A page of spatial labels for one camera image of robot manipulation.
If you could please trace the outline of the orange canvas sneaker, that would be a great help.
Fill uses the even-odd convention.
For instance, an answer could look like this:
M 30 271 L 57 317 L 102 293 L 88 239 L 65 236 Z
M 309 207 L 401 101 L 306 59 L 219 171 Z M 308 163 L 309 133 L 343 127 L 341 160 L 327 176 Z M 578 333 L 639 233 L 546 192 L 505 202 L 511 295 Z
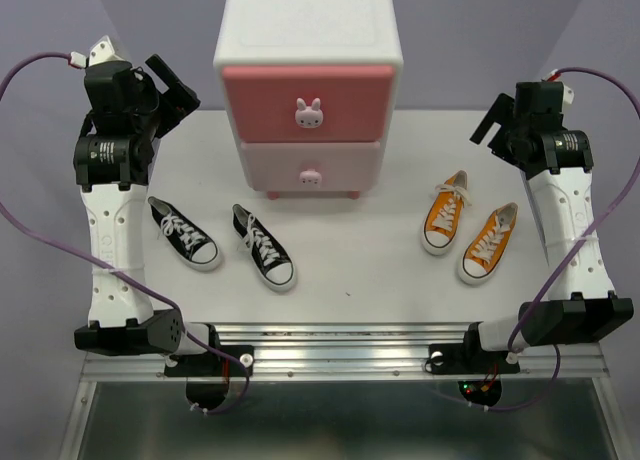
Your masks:
M 485 283 L 496 272 L 516 225 L 518 205 L 507 203 L 494 210 L 465 249 L 458 276 L 467 285 Z
M 442 256 L 452 246 L 463 209 L 471 204 L 468 176 L 459 170 L 435 187 L 435 199 L 421 227 L 421 243 L 431 255 Z

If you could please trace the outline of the dark pink drawer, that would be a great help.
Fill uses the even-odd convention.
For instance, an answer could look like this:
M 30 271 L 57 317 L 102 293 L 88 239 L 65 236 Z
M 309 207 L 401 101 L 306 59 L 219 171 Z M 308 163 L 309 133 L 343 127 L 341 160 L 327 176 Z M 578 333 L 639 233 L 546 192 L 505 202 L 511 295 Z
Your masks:
M 246 143 L 370 142 L 382 137 L 388 65 L 228 66 L 227 100 Z

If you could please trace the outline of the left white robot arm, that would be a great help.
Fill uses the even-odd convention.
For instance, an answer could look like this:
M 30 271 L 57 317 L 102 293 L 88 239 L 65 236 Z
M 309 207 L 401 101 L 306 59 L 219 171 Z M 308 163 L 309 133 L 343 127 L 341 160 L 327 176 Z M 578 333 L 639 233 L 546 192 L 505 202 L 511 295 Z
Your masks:
M 185 332 L 174 306 L 157 310 L 146 283 L 142 220 L 154 157 L 153 143 L 200 105 L 158 55 L 145 67 L 125 60 L 98 61 L 85 70 L 91 109 L 75 146 L 76 183 L 89 222 L 92 299 L 77 349 L 104 356 L 188 356 L 199 373 L 215 372 L 223 351 L 211 330 Z

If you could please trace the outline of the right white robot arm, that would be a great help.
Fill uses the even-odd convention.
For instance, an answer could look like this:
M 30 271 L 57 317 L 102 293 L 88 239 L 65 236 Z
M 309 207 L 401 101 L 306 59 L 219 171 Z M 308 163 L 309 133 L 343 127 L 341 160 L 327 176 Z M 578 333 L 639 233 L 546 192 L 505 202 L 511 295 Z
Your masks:
M 572 101 L 572 90 L 559 81 L 519 82 L 513 96 L 496 99 L 471 137 L 478 144 L 499 125 L 488 146 L 522 172 L 551 270 L 541 292 L 514 317 L 469 327 L 460 358 L 472 370 L 494 360 L 514 363 L 529 347 L 597 343 L 634 314 L 631 299 L 616 293 L 604 266 L 589 139 L 563 125 Z

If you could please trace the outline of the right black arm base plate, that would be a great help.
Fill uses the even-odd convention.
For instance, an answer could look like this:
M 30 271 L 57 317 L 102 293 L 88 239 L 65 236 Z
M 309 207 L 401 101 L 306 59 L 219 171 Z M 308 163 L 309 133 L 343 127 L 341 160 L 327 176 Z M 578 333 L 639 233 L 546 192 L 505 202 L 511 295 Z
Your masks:
M 436 343 L 429 346 L 425 370 L 434 375 L 517 374 L 518 362 L 510 364 L 502 351 L 469 351 L 462 343 Z

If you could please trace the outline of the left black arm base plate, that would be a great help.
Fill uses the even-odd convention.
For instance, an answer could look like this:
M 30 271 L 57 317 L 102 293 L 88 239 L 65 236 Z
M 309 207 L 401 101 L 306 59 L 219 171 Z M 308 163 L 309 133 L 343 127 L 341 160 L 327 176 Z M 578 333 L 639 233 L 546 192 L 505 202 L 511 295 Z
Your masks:
M 240 360 L 242 355 L 254 357 L 255 349 L 251 345 L 222 345 L 222 352 Z M 207 378 L 244 377 L 242 369 L 234 362 L 220 358 L 217 355 L 205 352 L 198 355 L 171 356 L 174 366 L 165 364 L 164 376 L 168 378 Z

